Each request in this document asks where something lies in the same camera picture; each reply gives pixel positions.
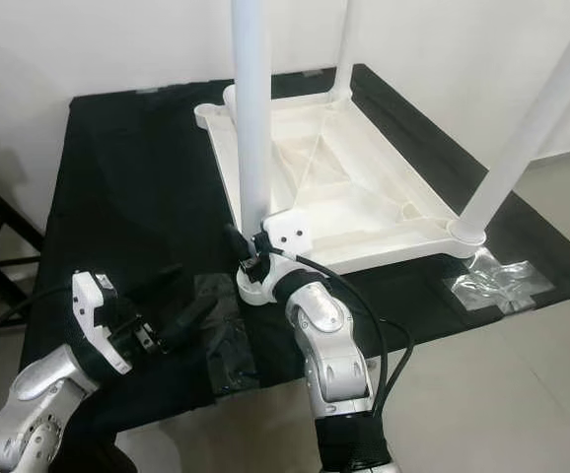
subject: black cloth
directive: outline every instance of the black cloth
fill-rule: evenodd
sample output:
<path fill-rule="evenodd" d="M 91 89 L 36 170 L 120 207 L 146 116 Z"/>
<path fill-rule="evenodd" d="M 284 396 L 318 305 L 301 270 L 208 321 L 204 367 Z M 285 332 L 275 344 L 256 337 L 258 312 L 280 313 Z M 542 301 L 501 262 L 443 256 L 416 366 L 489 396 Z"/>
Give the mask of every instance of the black cloth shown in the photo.
<path fill-rule="evenodd" d="M 275 97 L 326 91 L 333 70 L 273 78 Z M 104 270 L 119 291 L 182 263 L 193 274 L 232 272 L 224 238 L 232 221 L 208 134 L 193 108 L 222 102 L 230 81 L 170 86 L 155 92 L 79 97 L 70 105 L 61 167 L 48 218 L 36 289 L 69 280 L 76 269 Z M 430 185 L 459 212 L 485 169 L 366 66 L 353 74 L 353 100 Z M 487 245 L 503 263 L 529 260 L 555 286 L 539 306 L 570 299 L 570 242 L 515 194 L 487 229 Z M 361 271 L 348 279 L 379 316 L 404 323 L 418 342 L 502 317 L 497 307 L 466 312 L 441 282 L 464 272 L 459 261 L 435 255 Z M 378 353 L 372 323 L 348 295 L 355 336 L 367 356 Z M 303 359 L 282 304 L 241 304 L 260 383 L 302 375 Z M 68 297 L 34 306 L 22 366 L 76 331 Z M 403 345 L 384 328 L 389 349 Z M 93 396 L 75 414 L 72 436 L 116 432 L 211 403 L 203 351 L 196 344 L 131 372 Z"/>

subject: tiled floor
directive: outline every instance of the tiled floor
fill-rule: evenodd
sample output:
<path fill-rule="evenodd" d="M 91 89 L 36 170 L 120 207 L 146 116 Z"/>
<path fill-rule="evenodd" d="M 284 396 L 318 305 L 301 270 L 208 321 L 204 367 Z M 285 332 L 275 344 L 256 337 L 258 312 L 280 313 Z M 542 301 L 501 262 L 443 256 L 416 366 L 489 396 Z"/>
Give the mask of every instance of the tiled floor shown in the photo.
<path fill-rule="evenodd" d="M 570 238 L 570 158 L 529 169 L 517 190 Z M 21 340 L 0 334 L 0 403 Z M 385 427 L 403 473 L 570 472 L 570 302 L 418 346 Z M 315 442 L 301 381 L 117 440 L 143 473 L 316 473 Z"/>

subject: white cylindrical pole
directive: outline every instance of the white cylindrical pole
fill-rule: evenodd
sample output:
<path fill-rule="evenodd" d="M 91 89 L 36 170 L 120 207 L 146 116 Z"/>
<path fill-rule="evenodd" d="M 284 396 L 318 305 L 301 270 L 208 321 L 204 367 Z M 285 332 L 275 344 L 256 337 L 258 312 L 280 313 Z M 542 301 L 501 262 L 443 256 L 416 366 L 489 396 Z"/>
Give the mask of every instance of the white cylindrical pole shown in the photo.
<path fill-rule="evenodd" d="M 342 27 L 342 40 L 335 71 L 335 81 L 331 88 L 332 101 L 351 97 L 351 76 L 355 63 L 355 51 L 358 43 L 359 19 L 362 13 L 362 0 L 346 0 L 346 13 Z"/>
<path fill-rule="evenodd" d="M 232 0 L 241 230 L 251 237 L 269 213 L 271 69 L 264 0 Z"/>
<path fill-rule="evenodd" d="M 457 238 L 484 240 L 484 229 L 534 158 L 570 102 L 570 43 L 552 75 L 502 150 L 498 161 L 480 183 L 459 220 L 450 225 Z"/>

